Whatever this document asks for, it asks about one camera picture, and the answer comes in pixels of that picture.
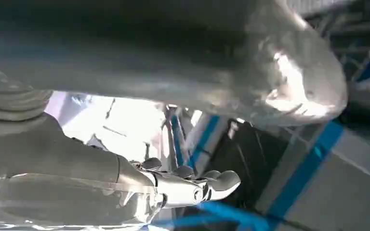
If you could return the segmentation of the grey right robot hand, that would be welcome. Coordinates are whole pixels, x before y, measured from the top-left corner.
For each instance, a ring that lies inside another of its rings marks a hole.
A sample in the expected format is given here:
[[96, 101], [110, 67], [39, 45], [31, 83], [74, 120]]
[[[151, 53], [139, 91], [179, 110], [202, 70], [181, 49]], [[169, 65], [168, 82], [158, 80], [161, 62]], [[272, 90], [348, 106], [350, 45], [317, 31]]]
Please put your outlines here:
[[347, 105], [340, 62], [283, 0], [0, 0], [0, 231], [138, 230], [241, 183], [71, 139], [45, 112], [55, 90], [280, 127]]

